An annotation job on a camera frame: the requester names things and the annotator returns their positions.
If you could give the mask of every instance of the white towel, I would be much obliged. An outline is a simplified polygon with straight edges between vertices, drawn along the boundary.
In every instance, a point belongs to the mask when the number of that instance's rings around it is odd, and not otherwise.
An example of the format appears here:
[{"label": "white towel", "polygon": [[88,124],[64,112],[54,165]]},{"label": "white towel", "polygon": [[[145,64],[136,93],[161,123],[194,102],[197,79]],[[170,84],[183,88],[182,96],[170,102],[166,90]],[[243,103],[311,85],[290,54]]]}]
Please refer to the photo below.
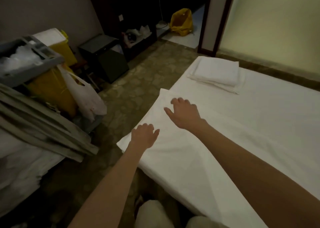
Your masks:
[{"label": "white towel", "polygon": [[199,56],[196,61],[198,64],[188,78],[239,94],[245,82],[245,73],[239,69],[239,62],[205,56]]}]

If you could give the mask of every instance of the yellow trash bag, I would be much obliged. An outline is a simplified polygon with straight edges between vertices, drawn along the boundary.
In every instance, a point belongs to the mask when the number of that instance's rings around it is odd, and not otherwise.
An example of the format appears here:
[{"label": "yellow trash bag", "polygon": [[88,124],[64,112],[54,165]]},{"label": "yellow trash bag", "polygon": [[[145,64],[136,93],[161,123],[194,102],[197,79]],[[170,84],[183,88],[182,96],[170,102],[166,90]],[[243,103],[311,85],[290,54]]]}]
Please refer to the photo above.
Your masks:
[{"label": "yellow trash bag", "polygon": [[[73,73],[66,64],[64,64],[64,67]],[[78,105],[69,92],[57,67],[51,68],[34,78],[27,85],[27,88],[32,96],[36,96],[47,103],[57,106],[59,111],[68,113],[70,118],[75,117]]]},{"label": "yellow trash bag", "polygon": [[181,36],[186,36],[193,31],[192,14],[190,9],[181,9],[171,17],[170,30]]}]

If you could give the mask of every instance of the bed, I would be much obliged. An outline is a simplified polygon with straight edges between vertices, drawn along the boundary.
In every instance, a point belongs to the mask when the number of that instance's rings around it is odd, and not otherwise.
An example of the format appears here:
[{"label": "bed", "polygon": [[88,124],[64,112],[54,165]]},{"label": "bed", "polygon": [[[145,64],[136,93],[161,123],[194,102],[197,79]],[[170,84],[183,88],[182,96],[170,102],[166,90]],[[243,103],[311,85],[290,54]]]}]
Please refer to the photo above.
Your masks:
[{"label": "bed", "polygon": [[[274,166],[320,199],[320,92],[241,68],[239,95],[189,79],[197,58],[139,124],[160,128],[140,168],[195,214],[234,227],[266,227],[206,147],[178,129],[163,107],[189,99],[214,128]],[[131,134],[117,145],[125,151]]]}]

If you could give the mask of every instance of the finger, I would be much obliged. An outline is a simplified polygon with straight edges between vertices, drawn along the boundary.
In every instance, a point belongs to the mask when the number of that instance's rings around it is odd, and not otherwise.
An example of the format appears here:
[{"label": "finger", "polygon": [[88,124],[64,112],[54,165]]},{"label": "finger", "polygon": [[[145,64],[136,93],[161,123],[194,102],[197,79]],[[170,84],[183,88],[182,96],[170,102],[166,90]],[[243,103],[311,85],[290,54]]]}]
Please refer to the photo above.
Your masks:
[{"label": "finger", "polygon": [[172,100],[171,100],[171,104],[177,104],[178,103],[178,99],[177,98],[173,98]]},{"label": "finger", "polygon": [[153,131],[154,130],[153,124],[149,124],[149,128],[152,129],[152,131]]},{"label": "finger", "polygon": [[160,133],[160,129],[157,129],[157,130],[153,133],[154,141],[157,140],[159,133]]},{"label": "finger", "polygon": [[169,116],[169,118],[172,120],[174,113],[169,108],[164,108],[164,111]]}]

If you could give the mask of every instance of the door frame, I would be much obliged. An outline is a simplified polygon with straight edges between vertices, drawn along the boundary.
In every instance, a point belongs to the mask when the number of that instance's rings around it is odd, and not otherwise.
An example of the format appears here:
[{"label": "door frame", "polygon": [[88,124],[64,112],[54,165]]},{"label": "door frame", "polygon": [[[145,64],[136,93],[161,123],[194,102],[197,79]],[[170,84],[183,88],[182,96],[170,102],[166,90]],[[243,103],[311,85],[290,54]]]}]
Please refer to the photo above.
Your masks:
[{"label": "door frame", "polygon": [[220,8],[218,8],[218,7],[211,8],[211,11],[216,12],[218,15],[219,15],[219,13],[222,12],[222,15],[219,16],[220,22],[219,22],[218,29],[215,30],[215,32],[214,32],[214,34],[216,36],[212,36],[212,40],[214,41],[214,46],[213,46],[212,50],[208,50],[208,49],[202,47],[202,43],[203,43],[203,39],[205,36],[206,28],[210,28],[210,26],[211,26],[207,20],[211,2],[212,2],[211,0],[206,0],[206,4],[204,7],[204,15],[203,15],[203,20],[202,20],[200,40],[199,40],[199,45],[198,45],[198,53],[201,53],[201,54],[204,54],[204,55],[207,55],[210,57],[215,57],[216,53],[219,49],[219,45],[220,45],[220,42],[222,39],[224,28],[227,23],[228,15],[229,15],[233,0],[223,0],[223,1],[219,2]]}]

